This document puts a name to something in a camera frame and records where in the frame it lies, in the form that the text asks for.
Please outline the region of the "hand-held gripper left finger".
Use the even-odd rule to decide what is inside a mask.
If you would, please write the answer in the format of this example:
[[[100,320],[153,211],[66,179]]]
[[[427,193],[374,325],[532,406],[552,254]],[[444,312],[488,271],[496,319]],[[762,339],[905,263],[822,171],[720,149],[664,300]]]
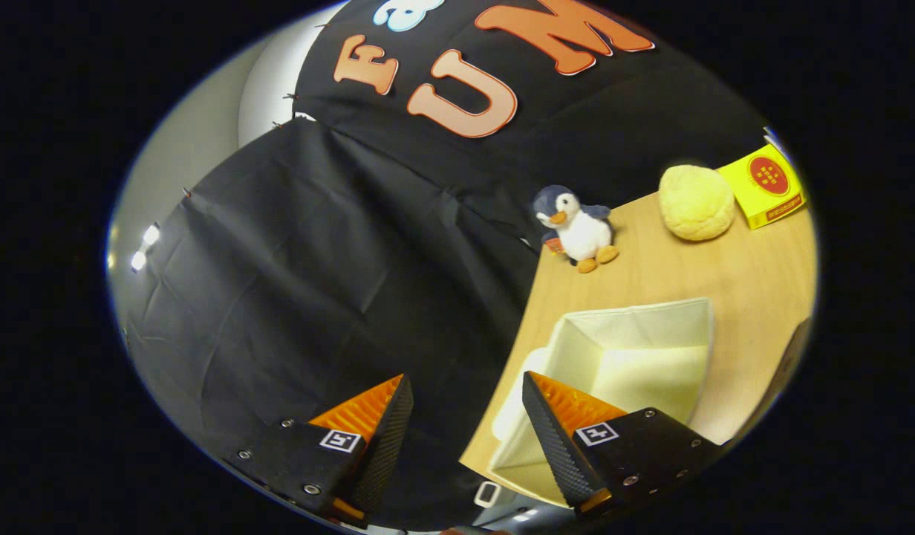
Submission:
[[[367,528],[382,505],[413,410],[400,374],[308,421],[282,420],[226,454],[250,483],[333,524]]]

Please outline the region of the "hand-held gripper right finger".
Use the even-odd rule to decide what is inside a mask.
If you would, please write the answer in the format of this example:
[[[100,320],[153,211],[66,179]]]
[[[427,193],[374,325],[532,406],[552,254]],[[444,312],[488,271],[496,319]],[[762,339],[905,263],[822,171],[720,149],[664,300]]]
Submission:
[[[725,451],[655,407],[617,409],[532,370],[521,386],[553,480],[579,517],[640,508],[704,471]]]

